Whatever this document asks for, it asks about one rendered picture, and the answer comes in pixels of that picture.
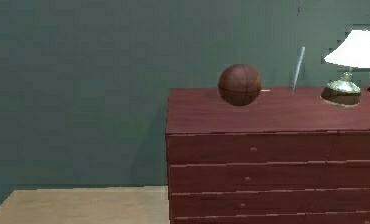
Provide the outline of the brown basketball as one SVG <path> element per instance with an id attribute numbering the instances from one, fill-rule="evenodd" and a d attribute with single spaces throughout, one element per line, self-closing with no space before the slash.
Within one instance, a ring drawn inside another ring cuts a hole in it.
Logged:
<path id="1" fill-rule="evenodd" d="M 253 103 L 262 90 L 260 73 L 251 65 L 234 64 L 226 68 L 218 81 L 220 97 L 230 105 Z"/>

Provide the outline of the red-brown chest of drawers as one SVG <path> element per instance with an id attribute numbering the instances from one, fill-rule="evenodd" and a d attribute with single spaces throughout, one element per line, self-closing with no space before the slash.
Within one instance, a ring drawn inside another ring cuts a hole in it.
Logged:
<path id="1" fill-rule="evenodd" d="M 354 108 L 320 93 L 273 88 L 234 107 L 171 90 L 170 224 L 370 224 L 370 93 Z"/>

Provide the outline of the grey baseball bat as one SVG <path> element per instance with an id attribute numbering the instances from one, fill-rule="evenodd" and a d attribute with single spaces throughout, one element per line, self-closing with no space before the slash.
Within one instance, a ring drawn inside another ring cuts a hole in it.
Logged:
<path id="1" fill-rule="evenodd" d="M 295 74 L 294 74 L 292 87 L 291 87 L 291 94 L 292 95 L 294 95 L 294 93 L 295 93 L 299 73 L 300 73 L 302 62 L 303 62 L 303 59 L 304 59 L 304 56 L 305 56 L 305 50 L 306 50 L 305 46 L 302 46 L 301 49 L 300 49 L 300 54 L 299 54 L 299 57 L 298 57 L 298 60 L 297 60 Z"/>

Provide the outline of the white shade brass table lamp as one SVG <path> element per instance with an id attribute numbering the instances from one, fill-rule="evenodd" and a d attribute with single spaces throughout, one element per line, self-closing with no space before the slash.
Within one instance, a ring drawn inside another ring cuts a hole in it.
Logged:
<path id="1" fill-rule="evenodd" d="M 352 81 L 352 72 L 370 69 L 370 30 L 352 30 L 334 51 L 324 57 L 324 61 L 348 67 L 348 70 L 340 79 L 328 82 L 320 98 L 335 106 L 357 106 L 362 90 Z"/>

